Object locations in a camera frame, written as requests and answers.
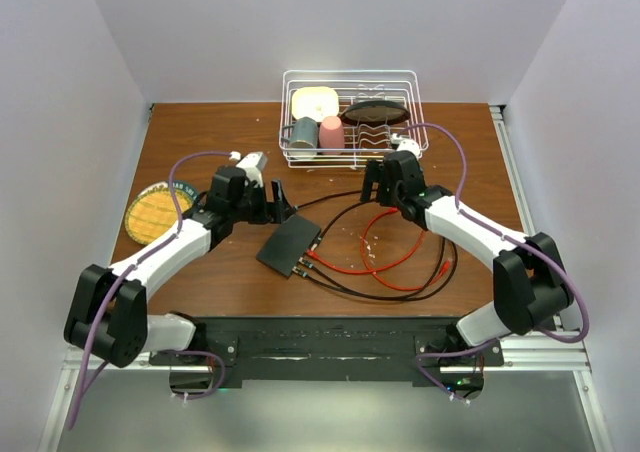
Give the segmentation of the black network switch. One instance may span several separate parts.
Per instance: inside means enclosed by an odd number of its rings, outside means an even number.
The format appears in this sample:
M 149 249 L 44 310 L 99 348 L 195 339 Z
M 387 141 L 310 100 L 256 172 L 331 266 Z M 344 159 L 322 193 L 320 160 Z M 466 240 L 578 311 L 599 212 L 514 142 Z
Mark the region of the black network switch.
M 283 277 L 289 278 L 299 259 L 313 245 L 321 227 L 299 215 L 280 224 L 256 255 L 256 259 Z

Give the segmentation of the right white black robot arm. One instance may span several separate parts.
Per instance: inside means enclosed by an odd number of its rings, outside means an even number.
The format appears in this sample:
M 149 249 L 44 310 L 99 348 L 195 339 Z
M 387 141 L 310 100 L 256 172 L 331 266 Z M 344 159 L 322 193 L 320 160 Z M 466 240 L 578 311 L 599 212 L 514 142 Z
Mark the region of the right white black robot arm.
M 445 341 L 448 358 L 469 364 L 481 345 L 524 335 L 573 304 L 555 242 L 526 236 L 462 204 L 442 186 L 428 186 L 418 159 L 395 151 L 365 167 L 361 199 L 397 209 L 403 218 L 461 247 L 491 272 L 493 299 L 463 316 Z

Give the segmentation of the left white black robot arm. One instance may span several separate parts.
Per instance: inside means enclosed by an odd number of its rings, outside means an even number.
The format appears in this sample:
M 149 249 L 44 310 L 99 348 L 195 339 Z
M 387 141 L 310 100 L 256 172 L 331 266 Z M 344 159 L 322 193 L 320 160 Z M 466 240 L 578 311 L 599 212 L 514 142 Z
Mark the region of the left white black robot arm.
M 268 198 L 258 170 L 222 166 L 206 201 L 138 253 L 108 267 L 85 268 L 64 326 L 65 341 L 116 367 L 143 352 L 172 351 L 185 364 L 200 362 L 207 340 L 194 320 L 176 313 L 151 315 L 149 299 L 174 275 L 208 254 L 238 222 L 282 223 L 295 211 L 279 181 Z

